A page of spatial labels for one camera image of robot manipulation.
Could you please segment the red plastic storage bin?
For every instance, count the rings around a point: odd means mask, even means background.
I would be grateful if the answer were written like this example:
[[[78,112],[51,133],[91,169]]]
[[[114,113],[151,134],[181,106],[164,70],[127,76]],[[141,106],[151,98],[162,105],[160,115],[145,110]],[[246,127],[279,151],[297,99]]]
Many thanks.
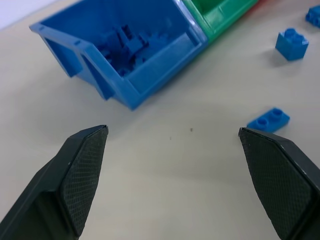
[[[256,10],[267,3],[268,0],[258,0],[257,3],[252,7],[252,10]]]

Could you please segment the flat blue building brick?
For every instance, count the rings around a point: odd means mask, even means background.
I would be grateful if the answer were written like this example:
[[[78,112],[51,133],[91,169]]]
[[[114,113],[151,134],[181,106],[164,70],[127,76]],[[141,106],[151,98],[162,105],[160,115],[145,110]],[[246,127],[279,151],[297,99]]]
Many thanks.
[[[290,117],[279,108],[272,108],[247,124],[247,128],[267,133],[274,133],[283,128],[290,121]]]

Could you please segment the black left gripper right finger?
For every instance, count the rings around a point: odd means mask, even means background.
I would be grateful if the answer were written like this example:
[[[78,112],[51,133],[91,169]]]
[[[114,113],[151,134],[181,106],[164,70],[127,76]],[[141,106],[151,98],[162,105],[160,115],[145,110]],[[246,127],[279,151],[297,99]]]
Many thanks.
[[[320,240],[320,169],[291,140],[238,132],[257,196],[281,240]]]

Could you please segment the blue plastic storage bin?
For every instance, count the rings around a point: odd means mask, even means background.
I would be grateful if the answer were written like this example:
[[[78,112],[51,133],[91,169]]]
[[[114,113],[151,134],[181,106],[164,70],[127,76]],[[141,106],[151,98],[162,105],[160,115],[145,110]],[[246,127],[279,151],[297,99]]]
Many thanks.
[[[129,58],[117,28],[148,34]],[[30,26],[69,77],[136,109],[195,58],[207,37],[181,0],[80,0]]]

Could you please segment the tall blue building brick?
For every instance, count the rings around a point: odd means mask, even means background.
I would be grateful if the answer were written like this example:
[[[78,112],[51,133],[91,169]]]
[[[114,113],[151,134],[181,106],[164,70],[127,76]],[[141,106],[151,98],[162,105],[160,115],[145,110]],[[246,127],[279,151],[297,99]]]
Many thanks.
[[[278,33],[275,49],[287,60],[296,61],[303,59],[309,41],[303,34],[298,33],[294,28],[287,28]]]

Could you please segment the green plastic storage bin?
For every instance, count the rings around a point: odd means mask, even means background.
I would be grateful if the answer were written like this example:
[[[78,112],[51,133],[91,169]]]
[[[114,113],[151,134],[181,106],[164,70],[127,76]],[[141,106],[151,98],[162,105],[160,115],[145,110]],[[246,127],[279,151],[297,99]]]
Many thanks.
[[[258,0],[182,0],[212,43]]]

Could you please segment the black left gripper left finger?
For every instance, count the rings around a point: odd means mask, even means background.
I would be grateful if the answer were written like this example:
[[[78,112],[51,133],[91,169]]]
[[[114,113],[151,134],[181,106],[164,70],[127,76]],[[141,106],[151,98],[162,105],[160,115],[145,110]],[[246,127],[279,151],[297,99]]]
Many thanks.
[[[68,137],[0,222],[0,240],[79,240],[99,183],[109,129]]]

